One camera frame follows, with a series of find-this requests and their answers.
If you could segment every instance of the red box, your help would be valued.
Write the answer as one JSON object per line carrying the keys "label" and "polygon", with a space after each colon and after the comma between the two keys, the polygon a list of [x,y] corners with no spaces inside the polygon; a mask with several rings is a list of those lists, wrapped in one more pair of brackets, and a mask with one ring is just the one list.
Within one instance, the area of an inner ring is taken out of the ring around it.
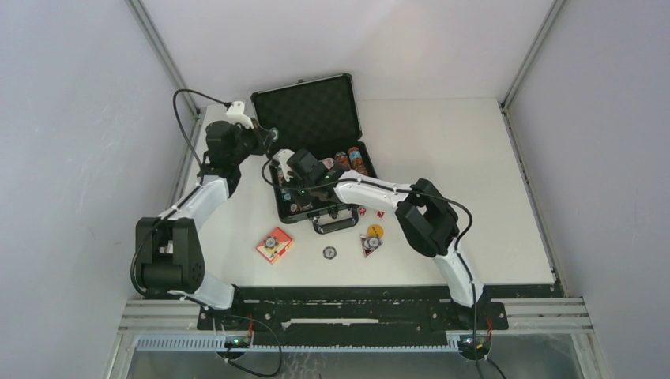
{"label": "red box", "polygon": [[284,255],[293,246],[293,238],[280,228],[275,228],[256,245],[256,250],[271,264]]}

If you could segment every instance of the aluminum frame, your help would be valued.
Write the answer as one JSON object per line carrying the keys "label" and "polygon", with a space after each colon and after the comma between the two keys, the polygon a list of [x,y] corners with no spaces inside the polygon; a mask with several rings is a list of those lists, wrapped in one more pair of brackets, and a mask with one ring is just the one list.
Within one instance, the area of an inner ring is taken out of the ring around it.
{"label": "aluminum frame", "polygon": [[[494,299],[502,302],[510,324],[496,335],[569,334],[582,372],[587,378],[608,379],[600,366],[597,342],[588,311],[581,298],[514,298]],[[107,379],[126,378],[135,351],[222,351],[226,338],[245,336],[246,330],[222,332],[196,329],[200,306],[180,300],[129,300],[124,309],[111,357]],[[308,352],[458,352],[456,341],[472,331],[445,332],[445,341],[437,346],[282,347],[285,351]],[[254,346],[250,351],[274,351],[272,346]]]}
{"label": "aluminum frame", "polygon": [[[547,34],[551,30],[555,19],[562,10],[566,0],[555,0],[533,45],[521,64],[505,99],[501,104],[501,113],[505,119],[507,129],[510,132],[510,141],[519,161],[519,169],[526,179],[526,190],[530,203],[536,214],[536,221],[543,237],[543,243],[554,268],[559,271],[556,260],[551,252],[551,243],[542,224],[532,185],[526,175],[521,152],[518,148],[512,127],[507,118],[507,111],[511,105],[518,88],[520,87],[533,59],[541,48]],[[130,10],[134,14],[138,24],[147,36],[149,44],[158,55],[167,75],[176,88],[187,88],[176,64],[169,54],[164,41],[156,30],[149,14],[141,0],[126,0]],[[202,127],[202,120],[198,117],[199,111],[191,94],[185,94],[186,105],[194,117],[194,124],[190,138],[198,137]],[[185,173],[190,165],[189,152],[185,150],[180,164],[178,178],[175,184],[173,198],[169,204],[174,202],[183,190]],[[593,331],[584,302],[580,298],[535,298],[535,299],[496,299],[496,302],[505,304],[510,322],[510,329],[497,331],[498,335],[521,335],[521,334],[570,334],[573,339],[574,348],[578,354],[578,361],[584,377],[609,379],[607,370],[603,366],[603,358]],[[119,330],[113,344],[112,352],[107,362],[104,377],[126,378],[130,371],[135,351],[198,351],[220,348],[221,335],[217,336],[212,331],[198,331],[196,329],[199,306],[179,300],[129,300],[126,304]],[[438,347],[391,347],[388,349],[362,348],[362,347],[286,347],[287,349],[300,349],[301,351],[318,350],[328,351],[452,351],[453,343],[460,335],[468,335],[471,331],[448,331],[445,333],[445,345]],[[241,336],[246,331],[226,331],[227,336]],[[271,347],[253,347],[255,350],[270,349]]]}

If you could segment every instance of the white clamp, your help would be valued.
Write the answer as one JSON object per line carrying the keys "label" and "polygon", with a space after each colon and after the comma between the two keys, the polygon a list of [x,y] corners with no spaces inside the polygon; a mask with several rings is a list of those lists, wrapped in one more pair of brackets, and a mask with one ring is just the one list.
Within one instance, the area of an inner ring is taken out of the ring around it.
{"label": "white clamp", "polygon": [[280,151],[277,152],[277,154],[273,156],[273,159],[279,162],[281,171],[284,174],[284,180],[286,180],[287,182],[290,182],[291,179],[293,179],[293,176],[289,174],[291,168],[288,166],[288,158],[291,158],[293,154],[295,153],[292,150],[282,148]]}
{"label": "white clamp", "polygon": [[253,129],[254,123],[251,118],[244,114],[244,102],[233,101],[231,106],[226,111],[226,118],[231,124],[239,123],[244,129]]}

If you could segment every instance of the white tabletop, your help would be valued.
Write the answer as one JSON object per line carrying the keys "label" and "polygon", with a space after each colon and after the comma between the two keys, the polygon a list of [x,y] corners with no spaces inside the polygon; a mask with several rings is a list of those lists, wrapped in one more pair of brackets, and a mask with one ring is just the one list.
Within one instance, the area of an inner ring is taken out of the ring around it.
{"label": "white tabletop", "polygon": [[[484,283],[553,283],[494,99],[377,100],[357,105],[362,140],[378,177],[402,183],[426,178],[444,196],[470,209],[474,224],[462,245]],[[224,117],[223,106],[209,106],[203,126]],[[200,156],[206,150],[204,131],[196,149]],[[357,226],[329,235],[316,234],[310,221],[282,224],[273,189],[261,179],[264,162],[265,157],[252,156],[242,163],[238,189],[200,230],[207,271],[240,286],[444,284],[432,259],[409,246],[391,214],[379,219],[368,210]],[[196,166],[191,165],[191,183],[196,182]],[[457,212],[462,229],[467,216]],[[365,258],[359,236],[373,223],[384,228],[383,244]],[[255,246],[275,227],[291,235],[295,244],[271,265]],[[330,261],[322,255],[326,246],[337,249]]]}

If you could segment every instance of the red wire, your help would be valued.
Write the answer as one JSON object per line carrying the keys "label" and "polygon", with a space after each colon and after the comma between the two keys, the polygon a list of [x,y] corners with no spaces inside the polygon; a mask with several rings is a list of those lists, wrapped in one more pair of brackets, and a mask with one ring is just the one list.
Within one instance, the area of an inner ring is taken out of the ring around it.
{"label": "red wire", "polygon": [[488,324],[487,340],[491,340],[493,338],[493,320],[490,317],[486,317],[486,323]]}

